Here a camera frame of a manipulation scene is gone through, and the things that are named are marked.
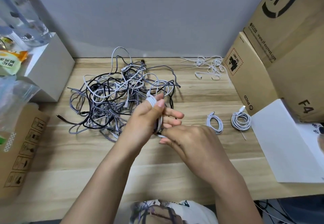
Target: brown box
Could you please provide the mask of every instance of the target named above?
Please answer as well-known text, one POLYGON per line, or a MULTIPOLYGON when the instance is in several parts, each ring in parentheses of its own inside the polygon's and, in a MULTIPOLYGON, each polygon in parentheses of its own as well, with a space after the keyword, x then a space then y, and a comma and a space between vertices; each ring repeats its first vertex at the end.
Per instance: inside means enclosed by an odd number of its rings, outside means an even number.
POLYGON ((244 32, 238 34, 223 65, 249 115, 278 99, 261 59, 244 32))
POLYGON ((244 32, 301 121, 324 121, 324 0, 262 0, 244 32))
POLYGON ((0 199, 17 196, 35 155, 49 116, 27 104, 16 124, 15 134, 0 132, 0 199))

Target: wooden tabletop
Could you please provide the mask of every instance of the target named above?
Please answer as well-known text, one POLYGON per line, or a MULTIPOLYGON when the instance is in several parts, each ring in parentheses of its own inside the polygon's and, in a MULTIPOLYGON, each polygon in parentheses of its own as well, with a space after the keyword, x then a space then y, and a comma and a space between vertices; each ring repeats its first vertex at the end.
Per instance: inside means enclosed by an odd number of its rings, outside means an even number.
MULTIPOLYGON (((110 72, 110 62, 110 58, 77 59, 67 87, 80 88, 85 74, 110 72)), ((224 131, 219 138, 233 165, 243 175, 253 199, 324 193, 324 185, 280 184, 275 180, 253 130, 244 133, 245 140, 230 124, 232 113, 243 104, 226 74, 220 80, 212 80, 208 75, 197 79, 192 64, 179 58, 145 58, 145 62, 148 67, 163 63, 174 69, 181 85, 173 96, 174 107, 185 114, 184 125, 205 124, 212 111, 221 118, 224 131)), ((155 69, 154 73, 159 79, 173 79, 171 71, 164 67, 155 69)), ((50 114, 51 119, 22 193, 11 204, 0 207, 0 223, 62 218, 113 146, 96 130, 78 135, 68 133, 70 125, 55 114, 80 121, 69 107, 70 95, 65 89, 58 103, 41 105, 41 110, 50 114)), ((136 158, 122 202, 160 198, 213 203, 211 188, 195 177, 171 148, 158 141, 152 136, 136 158)))

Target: wall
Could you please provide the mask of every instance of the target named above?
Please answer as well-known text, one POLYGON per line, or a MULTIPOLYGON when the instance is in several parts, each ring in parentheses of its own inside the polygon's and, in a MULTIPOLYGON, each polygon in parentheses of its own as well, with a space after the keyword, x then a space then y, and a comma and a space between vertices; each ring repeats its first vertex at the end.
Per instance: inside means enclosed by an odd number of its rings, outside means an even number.
POLYGON ((73 57, 225 56, 260 0, 33 0, 73 57))

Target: hand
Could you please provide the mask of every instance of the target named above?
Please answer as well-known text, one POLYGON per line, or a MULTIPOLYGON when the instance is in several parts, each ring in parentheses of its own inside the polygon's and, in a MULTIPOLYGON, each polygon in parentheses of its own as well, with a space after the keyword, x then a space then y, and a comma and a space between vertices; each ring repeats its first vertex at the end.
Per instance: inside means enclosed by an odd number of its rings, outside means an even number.
POLYGON ((157 103, 154 107, 148 101, 144 101, 135 108, 116 142, 117 145, 122 145, 124 149, 129 149, 137 156, 152 136, 156 121, 162 114, 164 115, 162 128, 181 125, 181 121, 177 119, 182 119, 184 114, 165 107, 162 93, 156 96, 156 100, 157 103))
POLYGON ((172 147, 198 177, 217 187, 220 178, 237 173, 215 131, 207 126, 176 126, 163 129, 160 144, 172 147))

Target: fingernail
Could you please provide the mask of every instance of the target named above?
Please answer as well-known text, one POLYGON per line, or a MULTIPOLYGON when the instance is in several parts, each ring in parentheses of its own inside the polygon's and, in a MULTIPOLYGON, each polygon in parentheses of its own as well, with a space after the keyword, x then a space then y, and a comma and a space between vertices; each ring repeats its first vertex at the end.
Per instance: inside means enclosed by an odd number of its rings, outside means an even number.
POLYGON ((156 105, 157 105, 158 107, 164 107, 164 99, 159 100, 159 101, 156 103, 156 105))

